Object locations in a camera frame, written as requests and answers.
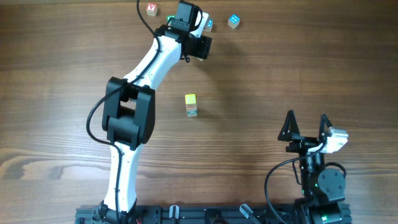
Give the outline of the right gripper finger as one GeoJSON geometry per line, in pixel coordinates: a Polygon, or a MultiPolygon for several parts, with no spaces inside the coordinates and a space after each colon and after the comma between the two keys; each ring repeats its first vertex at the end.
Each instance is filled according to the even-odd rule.
{"type": "Polygon", "coordinates": [[[293,110],[287,112],[284,125],[277,137],[278,141],[295,141],[300,139],[300,131],[293,110]]]}
{"type": "Polygon", "coordinates": [[[318,133],[318,139],[320,141],[325,141],[327,137],[330,136],[328,128],[332,127],[330,120],[326,114],[320,116],[320,127],[318,133]]]}

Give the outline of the yellow wooden block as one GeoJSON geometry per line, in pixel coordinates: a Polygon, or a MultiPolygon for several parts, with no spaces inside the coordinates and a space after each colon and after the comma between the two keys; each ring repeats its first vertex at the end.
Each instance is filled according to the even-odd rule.
{"type": "Polygon", "coordinates": [[[195,105],[197,103],[196,94],[187,94],[185,95],[185,104],[186,105],[195,105]]]}

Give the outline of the red A letter block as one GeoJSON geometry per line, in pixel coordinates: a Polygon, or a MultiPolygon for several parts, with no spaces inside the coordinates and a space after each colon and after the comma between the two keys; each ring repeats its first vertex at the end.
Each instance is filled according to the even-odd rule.
{"type": "Polygon", "coordinates": [[[187,110],[197,110],[197,105],[196,104],[186,105],[186,109],[187,110]]]}

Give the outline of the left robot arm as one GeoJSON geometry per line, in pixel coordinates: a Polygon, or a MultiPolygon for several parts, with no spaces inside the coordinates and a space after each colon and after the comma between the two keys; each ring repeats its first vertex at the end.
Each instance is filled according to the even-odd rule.
{"type": "Polygon", "coordinates": [[[102,128],[111,150],[111,171],[99,206],[101,222],[135,222],[137,168],[155,126],[155,91],[180,60],[208,57],[212,39],[202,34],[207,20],[199,6],[180,1],[176,15],[152,31],[152,46],[137,67],[107,82],[99,103],[104,106],[102,128]]]}

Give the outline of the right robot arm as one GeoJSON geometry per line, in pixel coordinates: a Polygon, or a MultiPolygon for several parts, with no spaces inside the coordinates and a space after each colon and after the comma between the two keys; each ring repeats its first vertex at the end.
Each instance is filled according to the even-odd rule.
{"type": "Polygon", "coordinates": [[[325,162],[325,154],[339,151],[348,142],[344,129],[333,127],[328,117],[320,118],[318,137],[300,134],[295,114],[287,112],[278,140],[288,142],[287,152],[299,156],[303,198],[292,205],[292,214],[284,215],[288,223],[351,223],[351,211],[345,200],[346,169],[337,162],[325,162]]]}

